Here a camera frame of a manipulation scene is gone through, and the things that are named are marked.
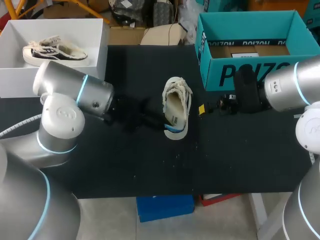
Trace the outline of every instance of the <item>red object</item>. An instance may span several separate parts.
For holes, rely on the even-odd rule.
[[[202,196],[199,195],[199,200],[201,201],[202,205],[206,207],[211,204],[216,204],[216,203],[222,202],[227,199],[232,199],[232,198],[240,196],[240,195],[241,195],[241,193],[226,194],[226,195],[217,196],[217,197],[207,199],[207,200],[203,200]]]
[[[7,22],[11,20],[10,14],[7,12],[5,15],[0,17],[0,29],[3,30],[7,24]]]

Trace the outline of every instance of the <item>black table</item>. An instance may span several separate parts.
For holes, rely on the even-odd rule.
[[[86,115],[72,160],[43,171],[78,198],[172,194],[293,191],[311,166],[295,137],[294,114],[273,110],[256,114],[199,116],[198,107],[221,92],[204,90],[194,46],[110,46],[106,81],[118,93],[150,97],[162,112],[167,79],[180,76],[193,90],[189,130],[172,141],[163,132],[141,127],[133,134]],[[0,99],[0,130],[33,115],[38,98]],[[35,131],[39,122],[8,137]]]

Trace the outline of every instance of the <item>floor tile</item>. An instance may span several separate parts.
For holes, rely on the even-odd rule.
[[[135,240],[136,198],[80,199],[77,240]]]

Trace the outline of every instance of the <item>black and white sneaker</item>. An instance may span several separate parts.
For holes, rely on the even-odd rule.
[[[40,66],[51,60],[68,67],[84,67],[89,64],[88,54],[76,45],[52,36],[42,41],[30,41],[23,48],[23,59],[31,65]]]

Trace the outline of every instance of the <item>white box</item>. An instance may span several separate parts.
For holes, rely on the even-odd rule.
[[[107,30],[100,18],[10,20],[0,35],[0,98],[36,97],[32,86],[39,67],[24,61],[23,47],[55,35],[88,53],[89,65],[74,69],[104,80]]]

